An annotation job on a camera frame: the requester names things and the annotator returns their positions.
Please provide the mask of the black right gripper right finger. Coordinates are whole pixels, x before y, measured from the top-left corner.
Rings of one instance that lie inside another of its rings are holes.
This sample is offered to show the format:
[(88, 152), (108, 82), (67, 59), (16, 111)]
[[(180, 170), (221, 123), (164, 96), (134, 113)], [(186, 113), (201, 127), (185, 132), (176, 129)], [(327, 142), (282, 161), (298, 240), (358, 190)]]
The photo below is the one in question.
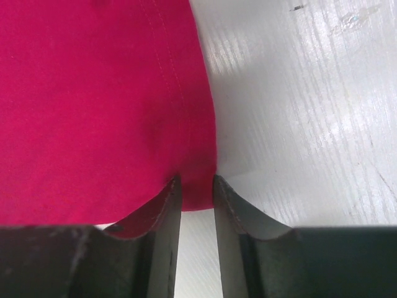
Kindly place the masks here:
[(213, 203), (225, 297), (395, 297), (395, 227), (289, 227), (221, 177)]

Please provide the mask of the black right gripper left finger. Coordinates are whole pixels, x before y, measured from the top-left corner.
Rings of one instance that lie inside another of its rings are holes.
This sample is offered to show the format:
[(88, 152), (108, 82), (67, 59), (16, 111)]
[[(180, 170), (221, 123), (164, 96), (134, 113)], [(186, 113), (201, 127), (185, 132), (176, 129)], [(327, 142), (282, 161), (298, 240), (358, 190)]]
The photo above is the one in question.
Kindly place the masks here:
[(1, 296), (173, 297), (181, 192), (176, 177), (105, 229), (2, 227)]

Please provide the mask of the magenta pink t shirt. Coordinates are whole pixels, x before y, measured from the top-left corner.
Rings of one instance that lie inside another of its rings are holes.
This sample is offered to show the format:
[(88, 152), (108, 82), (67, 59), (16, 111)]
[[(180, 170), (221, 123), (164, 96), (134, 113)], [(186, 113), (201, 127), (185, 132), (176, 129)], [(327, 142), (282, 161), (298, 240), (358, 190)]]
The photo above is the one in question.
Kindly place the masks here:
[(1, 2), (1, 224), (110, 224), (182, 179), (210, 209), (212, 95), (188, 1)]

